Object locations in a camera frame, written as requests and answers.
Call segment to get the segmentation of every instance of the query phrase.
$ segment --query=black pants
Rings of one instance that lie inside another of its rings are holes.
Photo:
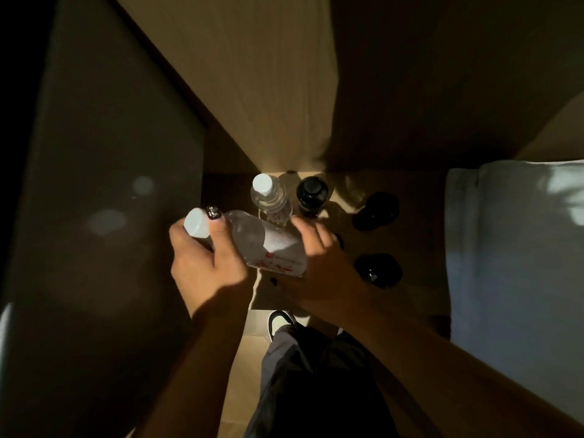
[[[369,373],[367,351],[343,332],[283,326],[262,361],[258,408],[245,437],[398,436]]]

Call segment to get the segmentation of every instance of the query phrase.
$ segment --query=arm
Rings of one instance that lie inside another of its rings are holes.
[[[304,282],[282,282],[304,309],[343,327],[395,375],[445,436],[581,436],[567,415],[398,311],[371,290],[322,225],[294,218],[308,255]]]
[[[225,218],[210,220],[209,230],[214,254],[186,233],[183,220],[170,229],[171,272],[193,317],[193,335],[135,437],[217,436],[252,283]]]

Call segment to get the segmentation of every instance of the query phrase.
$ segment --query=floor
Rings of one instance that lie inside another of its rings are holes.
[[[293,206],[296,185],[306,176],[322,177],[331,189],[329,203],[321,215],[325,224],[345,242],[347,259],[352,263],[363,253],[390,253],[404,271],[396,286],[379,290],[371,286],[379,307],[396,305],[405,313],[438,334],[449,336],[450,302],[444,258],[443,206],[444,171],[362,171],[350,173],[289,172],[273,173],[286,186]],[[253,175],[212,175],[203,177],[203,205],[219,206],[224,211],[241,209],[257,214],[249,198]],[[400,199],[400,214],[392,224],[371,232],[358,232],[351,215],[375,191],[388,191]],[[259,274],[255,296],[250,305],[244,337],[235,358],[225,398],[220,437],[239,437],[244,433],[259,398],[260,366],[269,346],[267,317],[272,310],[287,309],[301,317],[302,324],[314,325],[333,336],[336,326],[314,317],[287,299]],[[419,418],[415,402],[404,401],[399,383],[383,368],[372,369],[398,430],[403,436],[424,436],[411,418]]]

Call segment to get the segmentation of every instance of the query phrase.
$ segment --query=plastic water bottle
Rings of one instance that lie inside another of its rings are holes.
[[[253,179],[251,196],[253,204],[274,224],[284,227],[292,215],[292,204],[280,180],[261,173]]]
[[[304,274],[307,259],[301,239],[241,210],[232,210],[224,215],[231,222],[235,247],[248,266],[295,277]],[[189,212],[184,226],[193,238],[213,245],[204,209],[197,207]]]

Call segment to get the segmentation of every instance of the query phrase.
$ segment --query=sneaker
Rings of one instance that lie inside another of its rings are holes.
[[[267,331],[270,338],[274,339],[274,334],[282,326],[293,325],[296,326],[296,318],[288,311],[273,311],[267,318]]]

